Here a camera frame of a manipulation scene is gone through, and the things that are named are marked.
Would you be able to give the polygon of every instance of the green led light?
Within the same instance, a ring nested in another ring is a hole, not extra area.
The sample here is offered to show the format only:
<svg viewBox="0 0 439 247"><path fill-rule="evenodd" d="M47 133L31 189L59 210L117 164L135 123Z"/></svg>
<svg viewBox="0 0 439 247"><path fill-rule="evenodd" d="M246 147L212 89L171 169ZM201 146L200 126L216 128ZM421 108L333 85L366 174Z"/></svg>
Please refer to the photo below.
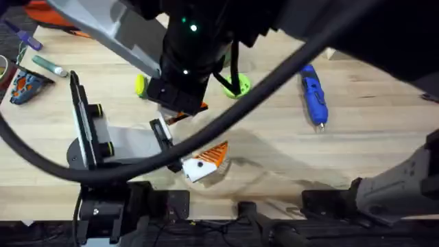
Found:
<svg viewBox="0 0 439 247"><path fill-rule="evenodd" d="M191 25L192 32L196 32L197 29L198 29L198 27L196 25L194 25L194 24Z"/></svg>

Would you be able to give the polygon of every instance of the marker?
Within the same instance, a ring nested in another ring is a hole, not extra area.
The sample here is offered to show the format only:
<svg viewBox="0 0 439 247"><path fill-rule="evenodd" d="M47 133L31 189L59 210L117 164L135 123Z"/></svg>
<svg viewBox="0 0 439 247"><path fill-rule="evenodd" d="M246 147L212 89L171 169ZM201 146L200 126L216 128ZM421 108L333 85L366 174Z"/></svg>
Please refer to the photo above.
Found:
<svg viewBox="0 0 439 247"><path fill-rule="evenodd" d="M41 44L34 37L29 35L26 31L20 30L19 27L12 24L8 20L4 19L3 22L7 25L26 45L32 47L32 49L39 51L43 48L43 44Z"/></svg>
<svg viewBox="0 0 439 247"><path fill-rule="evenodd" d="M58 66L48 60L45 60L44 58L41 58L38 55L35 55L32 58L32 61L34 61L36 64L40 65L41 67L45 68L46 70L59 75L60 77L67 77L69 72L65 71L61 66Z"/></svg>

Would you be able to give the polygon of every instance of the green marker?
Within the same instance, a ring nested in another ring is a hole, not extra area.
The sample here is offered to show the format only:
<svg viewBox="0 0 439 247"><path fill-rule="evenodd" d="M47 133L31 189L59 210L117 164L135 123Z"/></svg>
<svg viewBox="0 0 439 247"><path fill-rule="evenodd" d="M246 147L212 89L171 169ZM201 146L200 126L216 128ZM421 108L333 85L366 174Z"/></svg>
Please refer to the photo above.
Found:
<svg viewBox="0 0 439 247"><path fill-rule="evenodd" d="M60 77L67 77L69 73L65 71L61 66L58 66L48 60L45 60L44 58L41 58L38 55L35 55L32 58L32 61L34 61L36 64L40 65L41 67L45 68L46 70L54 73L55 75L59 75Z"/></svg>

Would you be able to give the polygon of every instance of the green ring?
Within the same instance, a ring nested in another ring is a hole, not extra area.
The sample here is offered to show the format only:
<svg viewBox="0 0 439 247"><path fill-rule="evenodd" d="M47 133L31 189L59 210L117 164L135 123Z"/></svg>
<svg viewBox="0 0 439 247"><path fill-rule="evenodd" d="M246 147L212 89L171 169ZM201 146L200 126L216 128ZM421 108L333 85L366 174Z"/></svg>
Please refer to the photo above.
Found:
<svg viewBox="0 0 439 247"><path fill-rule="evenodd" d="M250 82L250 79L242 73L238 74L239 78L239 86L241 87L241 93L238 95L234 95L232 92L230 92L225 86L223 86L224 93L227 97L231 99L239 99L240 97L246 95L248 92L250 92L250 89L252 88L252 83ZM226 80L230 83L232 83L232 77L228 76Z"/></svg>

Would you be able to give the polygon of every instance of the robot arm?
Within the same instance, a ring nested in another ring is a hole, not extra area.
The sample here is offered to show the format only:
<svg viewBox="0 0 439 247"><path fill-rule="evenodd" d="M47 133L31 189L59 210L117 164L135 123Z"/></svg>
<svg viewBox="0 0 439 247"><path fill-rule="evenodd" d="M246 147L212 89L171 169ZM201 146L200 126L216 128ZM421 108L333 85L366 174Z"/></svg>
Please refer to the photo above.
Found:
<svg viewBox="0 0 439 247"><path fill-rule="evenodd" d="M345 0L48 2L78 28L153 77L149 100L190 115L197 114L209 76L217 77L215 72L222 68L232 42L252 47L269 29L307 40L352 4ZM330 46L439 97L432 83L439 78L439 49L435 48L439 35L434 27L439 17L433 11L438 3L382 2ZM169 15L167 30L155 20L160 13ZM239 88L230 89L239 93Z"/></svg>

